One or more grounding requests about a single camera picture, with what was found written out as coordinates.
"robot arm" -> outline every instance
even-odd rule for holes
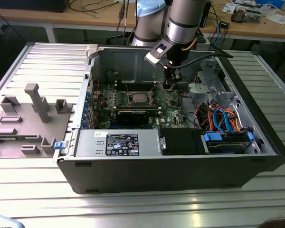
[[[171,66],[178,66],[187,59],[206,1],[173,1],[166,36],[146,55],[152,64],[163,66],[164,87],[181,80],[180,74]]]

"warning label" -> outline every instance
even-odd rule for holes
[[[106,136],[107,156],[139,156],[137,134],[108,134]]]

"paper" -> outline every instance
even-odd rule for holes
[[[226,3],[223,12],[225,13],[233,13],[234,9],[236,8],[237,4]]]
[[[266,18],[273,21],[273,22],[276,22],[280,25],[285,24],[285,16],[282,16],[280,14],[271,15],[271,16],[266,17]]]
[[[106,137],[107,134],[108,134],[108,132],[94,132],[94,137],[104,138],[104,137]]]

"floor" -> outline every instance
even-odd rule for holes
[[[37,27],[14,27],[19,34],[26,41],[33,42],[47,42],[47,36],[43,28]],[[0,37],[0,80],[8,70],[18,53],[24,46],[24,42],[18,37],[18,35],[8,26],[3,27],[4,35]],[[59,43],[97,43],[105,44],[106,38],[114,36],[113,31],[94,31],[88,30],[88,40],[85,40],[82,30],[77,29],[55,29],[55,34]],[[226,39],[225,45],[232,40]],[[251,41],[248,40],[236,40],[233,44],[234,50],[246,50]],[[255,44],[252,47],[253,51],[257,51],[265,61],[273,67],[279,57],[279,53],[283,50],[282,43],[273,43],[261,41],[259,44]],[[277,74],[285,83],[285,62],[278,70]]]

